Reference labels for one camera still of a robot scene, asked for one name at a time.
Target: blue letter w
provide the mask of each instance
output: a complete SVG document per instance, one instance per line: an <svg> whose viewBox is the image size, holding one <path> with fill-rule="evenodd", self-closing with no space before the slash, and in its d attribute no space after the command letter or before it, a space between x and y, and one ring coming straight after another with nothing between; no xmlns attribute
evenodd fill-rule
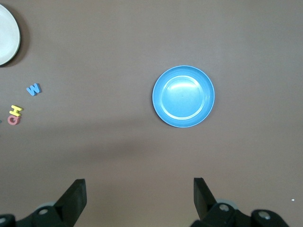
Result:
<svg viewBox="0 0 303 227"><path fill-rule="evenodd" d="M27 87L27 91L30 93L31 96L35 96L36 93L41 92L41 89L39 87L39 84L34 83L34 85L31 85L30 87Z"/></svg>

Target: blue bowl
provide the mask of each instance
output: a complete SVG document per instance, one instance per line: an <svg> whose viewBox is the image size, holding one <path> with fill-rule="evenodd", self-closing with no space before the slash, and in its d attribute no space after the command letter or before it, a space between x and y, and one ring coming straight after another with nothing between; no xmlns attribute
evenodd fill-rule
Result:
<svg viewBox="0 0 303 227"><path fill-rule="evenodd" d="M153 88L152 102L164 122L187 128L199 124L211 112L214 87L200 69L176 66L159 77Z"/></svg>

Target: plate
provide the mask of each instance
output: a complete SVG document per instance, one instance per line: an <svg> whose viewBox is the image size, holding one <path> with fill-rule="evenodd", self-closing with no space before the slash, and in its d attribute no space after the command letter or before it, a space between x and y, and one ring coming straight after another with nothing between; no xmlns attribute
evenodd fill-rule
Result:
<svg viewBox="0 0 303 227"><path fill-rule="evenodd" d="M187 128L202 122L214 105L214 87L209 77L193 66L181 65L157 80L152 102L167 124Z"/></svg>
<svg viewBox="0 0 303 227"><path fill-rule="evenodd" d="M13 15L0 5L0 65L11 60L20 46L20 31Z"/></svg>

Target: white plate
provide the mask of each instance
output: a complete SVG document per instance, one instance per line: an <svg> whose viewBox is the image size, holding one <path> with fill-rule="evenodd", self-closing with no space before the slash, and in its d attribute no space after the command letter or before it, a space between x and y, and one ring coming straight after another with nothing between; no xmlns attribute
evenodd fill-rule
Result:
<svg viewBox="0 0 303 227"><path fill-rule="evenodd" d="M0 5L0 65L11 60L20 46L20 31L13 15Z"/></svg>

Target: foam letter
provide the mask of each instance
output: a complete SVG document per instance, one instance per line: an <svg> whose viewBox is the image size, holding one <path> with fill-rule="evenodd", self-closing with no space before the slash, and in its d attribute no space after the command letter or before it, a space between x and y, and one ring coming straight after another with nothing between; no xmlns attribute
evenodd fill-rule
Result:
<svg viewBox="0 0 303 227"><path fill-rule="evenodd" d="M11 125L16 125L16 124L19 123L19 118L20 118L20 117L16 117L16 116L14 116L14 115L11 115L11 116L9 116L9 118L8 118L8 123L11 124Z"/></svg>
<svg viewBox="0 0 303 227"><path fill-rule="evenodd" d="M31 96L35 96L36 93L41 92L41 89L40 89L39 84L34 83L34 85L27 87L27 91L30 93Z"/></svg>
<svg viewBox="0 0 303 227"><path fill-rule="evenodd" d="M19 113L18 113L18 111L23 110L21 107L18 107L18 106L12 105L12 106L11 106L11 108L13 108L13 109L14 109L14 111L10 111L10 112L9 112L11 115L14 115L14 116L16 116L16 117L21 116L21 114L19 114Z"/></svg>

